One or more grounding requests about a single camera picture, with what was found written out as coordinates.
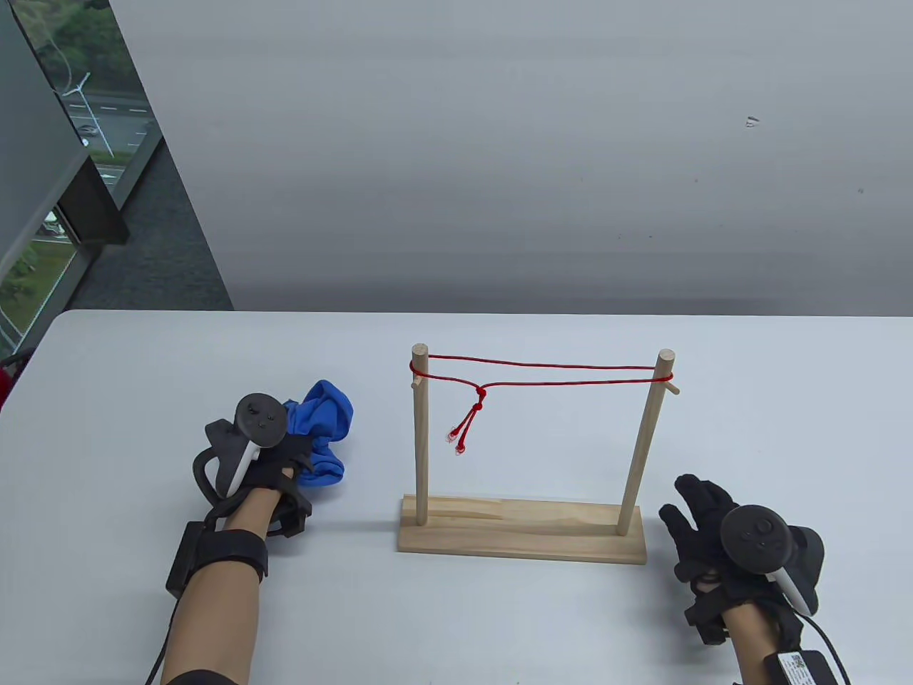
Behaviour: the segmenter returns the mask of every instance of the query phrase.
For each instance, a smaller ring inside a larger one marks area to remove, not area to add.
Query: red rope
[[[532,369],[573,369],[573,370],[583,370],[583,371],[655,371],[653,366],[584,366],[579,364],[532,364],[529,362],[505,362],[499,359],[481,359],[480,357],[463,357],[452,354],[429,354],[428,359],[443,359],[449,362],[478,362],[480,364],[499,364],[501,366],[522,366],[524,368]],[[456,378],[455,376],[449,375],[435,375],[435,374],[426,374],[415,368],[415,365],[412,362],[409,362],[409,368],[412,370],[412,373],[421,376],[422,378],[430,378],[434,381],[449,381],[450,383],[461,383],[463,385],[469,385],[470,387],[476,390],[478,395],[478,401],[472,405],[472,408],[469,409],[466,416],[463,417],[463,420],[454,427],[449,433],[447,433],[447,442],[453,442],[459,436],[459,440],[456,443],[456,453],[463,454],[466,451],[466,436],[469,432],[469,427],[472,426],[473,420],[476,418],[476,414],[482,411],[482,403],[485,401],[485,398],[488,396],[488,388],[498,387],[498,386],[559,386],[559,385],[625,385],[625,384],[637,384],[637,383],[665,383],[671,381],[673,378],[672,374],[669,374],[665,378],[623,378],[613,381],[547,381],[541,383],[521,383],[513,381],[498,381],[496,383],[485,383],[479,385],[468,381],[465,378]]]

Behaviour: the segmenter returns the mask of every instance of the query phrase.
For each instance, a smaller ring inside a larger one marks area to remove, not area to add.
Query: gray carpet
[[[130,241],[105,248],[70,309],[232,310],[164,143],[123,208]]]

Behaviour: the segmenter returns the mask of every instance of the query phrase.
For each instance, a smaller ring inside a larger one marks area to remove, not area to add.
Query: wooden stand
[[[427,373],[428,347],[412,348],[415,368]],[[676,356],[660,350],[654,378],[672,373]],[[428,497],[428,379],[413,374],[415,496],[403,497],[400,552],[507,556],[609,564],[646,564],[640,509],[635,506],[646,457],[666,391],[652,383],[637,431],[621,505],[535,500]]]

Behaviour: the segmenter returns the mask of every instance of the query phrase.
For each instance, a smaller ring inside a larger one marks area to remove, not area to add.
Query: wooden peg
[[[423,374],[428,373],[428,346],[422,343],[412,347],[412,366]],[[422,376],[413,374],[412,404],[415,414],[415,522],[428,523],[428,383]]]
[[[676,354],[672,350],[660,350],[656,358],[656,368],[653,370],[654,378],[666,378],[672,374],[672,364],[675,363]],[[640,490],[640,481],[644,477],[646,456],[653,442],[653,433],[656,431],[656,420],[659,410],[663,406],[666,390],[671,385],[665,383],[651,383],[646,394],[644,414],[640,419],[640,429],[637,431],[637,441],[634,445],[634,455],[631,457],[631,468],[628,470],[628,479],[624,485],[624,498],[622,508],[618,513],[618,526],[615,529],[618,535],[627,535],[631,526],[631,517],[634,516],[634,506],[637,502],[637,492]]]

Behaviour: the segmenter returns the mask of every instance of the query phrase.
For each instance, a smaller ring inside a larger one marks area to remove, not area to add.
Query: battery pack
[[[174,555],[172,570],[168,574],[168,580],[165,581],[165,589],[174,595],[175,599],[181,598],[181,594],[190,580],[190,575],[194,571],[196,545],[200,542],[204,529],[205,525],[202,521],[189,521],[184,528],[184,537],[181,538],[177,554]]]
[[[824,654],[811,649],[771,654],[764,668],[772,685],[837,685]]]

